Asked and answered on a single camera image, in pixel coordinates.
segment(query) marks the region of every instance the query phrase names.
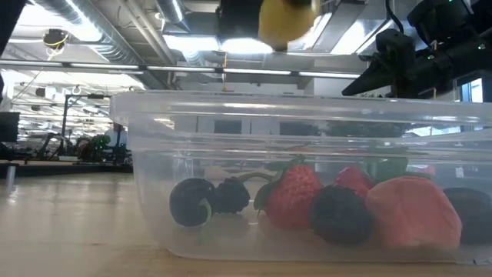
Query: ceiling duct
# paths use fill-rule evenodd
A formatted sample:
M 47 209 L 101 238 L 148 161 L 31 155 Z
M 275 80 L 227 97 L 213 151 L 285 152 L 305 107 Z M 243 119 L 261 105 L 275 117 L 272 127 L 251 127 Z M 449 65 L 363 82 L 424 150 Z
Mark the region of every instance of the ceiling duct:
M 69 24 L 70 33 L 84 41 L 97 42 L 92 50 L 110 63 L 137 65 L 144 60 L 89 0 L 31 0 Z M 149 88 L 165 88 L 150 72 L 135 76 Z
M 181 0 L 155 0 L 159 12 L 166 22 L 175 24 L 186 32 L 190 32 L 185 18 L 185 5 Z

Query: clear plastic bin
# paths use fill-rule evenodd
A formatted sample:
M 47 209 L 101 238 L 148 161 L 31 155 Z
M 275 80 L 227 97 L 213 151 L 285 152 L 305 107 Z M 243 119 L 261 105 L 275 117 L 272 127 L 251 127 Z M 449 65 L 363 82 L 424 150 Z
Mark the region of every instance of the clear plastic bin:
M 111 118 L 128 126 L 148 227 L 176 255 L 492 257 L 492 105 L 136 92 Z

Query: red strawberry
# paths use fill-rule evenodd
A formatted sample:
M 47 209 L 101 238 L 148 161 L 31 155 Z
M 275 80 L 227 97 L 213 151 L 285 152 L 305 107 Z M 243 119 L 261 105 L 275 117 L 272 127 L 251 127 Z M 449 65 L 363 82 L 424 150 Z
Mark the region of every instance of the red strawberry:
M 338 173 L 335 185 L 353 189 L 362 198 L 366 198 L 369 190 L 374 187 L 369 175 L 357 166 L 348 166 Z
M 288 169 L 266 198 L 265 212 L 279 228 L 309 228 L 309 211 L 323 188 L 314 171 L 306 165 Z

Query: ceiling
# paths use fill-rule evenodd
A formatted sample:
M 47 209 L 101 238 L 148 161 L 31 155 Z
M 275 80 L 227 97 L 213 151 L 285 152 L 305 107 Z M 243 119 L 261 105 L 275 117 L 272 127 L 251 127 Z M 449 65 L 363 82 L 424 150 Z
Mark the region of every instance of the ceiling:
M 135 22 L 121 8 L 117 0 L 91 0 L 92 4 L 100 11 L 104 19 L 114 27 L 113 35 L 121 35 L 133 49 L 135 54 L 141 58 L 142 62 L 148 65 L 162 65 L 167 62 L 162 55 L 151 46 L 135 26 Z M 153 29 L 161 34 L 174 27 L 168 23 L 162 29 L 162 20 L 156 9 L 155 0 L 138 0 L 141 10 L 146 14 L 147 20 L 153 25 Z M 214 0 L 184 0 L 186 7 L 186 18 L 193 22 L 192 18 L 202 18 L 198 25 L 214 25 L 214 11 L 218 7 L 219 1 Z M 299 43 L 292 43 L 289 53 L 229 53 L 227 55 L 227 67 L 232 68 L 252 68 L 252 69 L 284 69 L 284 70 L 305 70 L 305 71 L 329 71 L 362 73 L 367 64 L 361 62 L 354 54 L 365 42 L 366 47 L 359 54 L 371 54 L 374 50 L 374 41 L 370 41 L 374 30 L 384 24 L 386 11 L 384 10 L 384 0 L 367 0 L 367 3 L 355 1 L 343 1 L 337 6 L 326 28 L 321 28 L 319 38 L 315 39 L 311 48 L 299 49 Z M 406 14 L 417 4 L 418 0 L 395 1 L 394 10 L 402 20 Z M 209 18 L 209 22 L 204 22 L 203 18 Z M 417 39 L 411 27 L 407 26 L 407 32 Z M 97 44 L 81 42 L 74 35 L 68 39 L 67 45 L 59 55 L 52 55 L 51 50 L 47 50 L 42 43 L 42 36 L 50 28 L 67 29 L 67 24 L 61 18 L 50 14 L 43 8 L 35 5 L 27 5 L 17 27 L 13 33 L 10 43 L 5 50 L 2 58 L 28 59 L 28 60 L 47 60 L 63 62 L 97 62 L 106 63 L 108 60 L 94 51 Z M 182 54 L 180 48 L 168 43 L 166 47 L 171 48 L 173 59 L 179 65 L 186 65 L 187 59 Z M 224 56 L 218 55 L 214 51 L 201 52 L 204 62 L 208 66 L 222 66 Z M 2 69 L 4 79 L 8 80 L 10 97 L 13 98 L 13 110 L 22 113 L 23 132 L 29 133 L 30 130 L 42 132 L 59 132 L 63 115 L 64 94 L 98 93 L 111 96 L 115 93 L 127 92 L 133 89 L 143 89 L 146 84 L 135 75 L 128 75 L 124 72 L 120 74 L 106 73 L 81 73 L 81 72 L 48 72 L 48 71 L 26 71 Z M 296 94 L 307 93 L 309 84 L 315 82 L 307 77 L 282 77 L 270 75 L 234 75 L 229 74 L 224 79 L 222 75 L 204 74 L 177 74 L 168 76 L 167 73 L 155 75 L 160 82 L 169 85 L 171 88 L 185 90 L 205 90 L 217 91 L 223 88 L 232 91 L 258 91 L 260 93 L 283 93 L 291 92 Z M 36 96 L 37 88 L 47 88 L 50 97 Z M 340 95 L 340 91 L 324 89 L 323 92 L 329 95 Z M 94 135 L 109 128 L 107 99 L 95 101 L 93 99 L 81 98 L 68 110 L 68 128 L 76 135 Z

